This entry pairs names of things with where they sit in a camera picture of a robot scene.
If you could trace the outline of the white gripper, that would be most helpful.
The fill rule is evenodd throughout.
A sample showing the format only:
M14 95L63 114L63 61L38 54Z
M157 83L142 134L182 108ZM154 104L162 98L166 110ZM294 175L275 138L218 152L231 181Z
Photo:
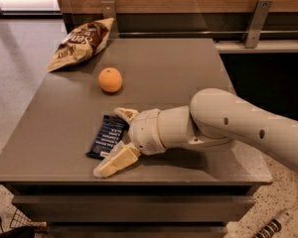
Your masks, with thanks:
M117 107L114 113L130 125L128 136L135 146L122 141L116 144L93 170L93 175L100 179L108 178L137 162L140 152L150 156L166 151L158 133L159 109L139 113L135 109Z

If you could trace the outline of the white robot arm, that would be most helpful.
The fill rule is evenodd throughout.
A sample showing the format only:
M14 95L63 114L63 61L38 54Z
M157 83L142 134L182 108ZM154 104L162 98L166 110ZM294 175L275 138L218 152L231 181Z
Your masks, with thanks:
M112 176L141 155L176 148L218 150L234 140L298 173L298 121L260 109L225 90L203 89L186 106L142 112L118 107L114 113L129 125L130 142L114 145L94 168L97 178Z

